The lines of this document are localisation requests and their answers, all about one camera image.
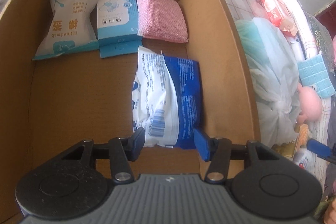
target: cardboard box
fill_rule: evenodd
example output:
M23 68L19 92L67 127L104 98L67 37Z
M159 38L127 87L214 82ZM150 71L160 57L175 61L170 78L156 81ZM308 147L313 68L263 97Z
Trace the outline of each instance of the cardboard box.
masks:
M143 45L199 61L201 125L207 134L239 144L259 140L252 81L225 0L176 1L185 16L189 43L143 39ZM82 139L104 143L132 134L137 54L101 59L92 51L32 61L52 18L49 0L10 0L0 15L0 222L18 213L14 189L26 172ZM242 166L231 162L231 175ZM204 174L206 165L196 150L154 147L145 148L131 167L135 175ZM97 169L109 176L107 160L97 161Z

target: barcode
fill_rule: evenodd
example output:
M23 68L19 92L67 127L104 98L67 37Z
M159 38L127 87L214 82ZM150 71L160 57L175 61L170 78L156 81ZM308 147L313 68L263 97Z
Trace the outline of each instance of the barcode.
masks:
M163 137L165 133L165 111L157 109L153 118L151 119L152 130L149 135L156 137Z

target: white plastic bag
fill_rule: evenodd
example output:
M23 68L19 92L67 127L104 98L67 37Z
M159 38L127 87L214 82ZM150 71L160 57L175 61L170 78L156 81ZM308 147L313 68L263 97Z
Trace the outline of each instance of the white plastic bag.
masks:
M54 14L49 32L33 60L99 49L90 14L98 0L50 0Z
M255 24L253 30L245 30ZM268 147L293 141L300 113L299 72L293 52L270 21L254 18L236 22L250 68L258 108L261 142Z

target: wet wipes package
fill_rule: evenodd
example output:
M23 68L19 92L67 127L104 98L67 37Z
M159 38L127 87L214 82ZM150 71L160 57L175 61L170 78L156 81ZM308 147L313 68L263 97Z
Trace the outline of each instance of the wet wipes package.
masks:
M194 149L201 112L198 63L139 47L132 109L133 130L145 129L145 146Z
M136 0L98 1L97 35L101 58L137 52L138 46L142 45L142 38L137 33Z

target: cotton swab package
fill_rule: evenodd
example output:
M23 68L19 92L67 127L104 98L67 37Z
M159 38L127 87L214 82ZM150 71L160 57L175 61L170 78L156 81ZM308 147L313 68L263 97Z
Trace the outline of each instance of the cotton swab package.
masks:
M54 14L49 32L33 60L99 49L90 14L98 0L50 0Z

